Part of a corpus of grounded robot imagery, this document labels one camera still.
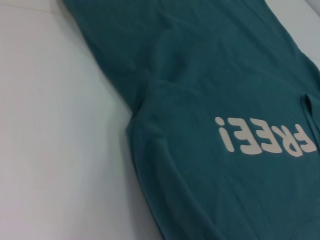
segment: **teal t-shirt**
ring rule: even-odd
[[[64,2],[165,240],[320,239],[320,73],[264,0]]]

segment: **teal fabric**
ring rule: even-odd
[[[64,2],[165,240],[320,239],[320,73],[264,0]]]

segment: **t-shirt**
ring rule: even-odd
[[[320,239],[320,72],[264,0],[64,2],[165,240]]]

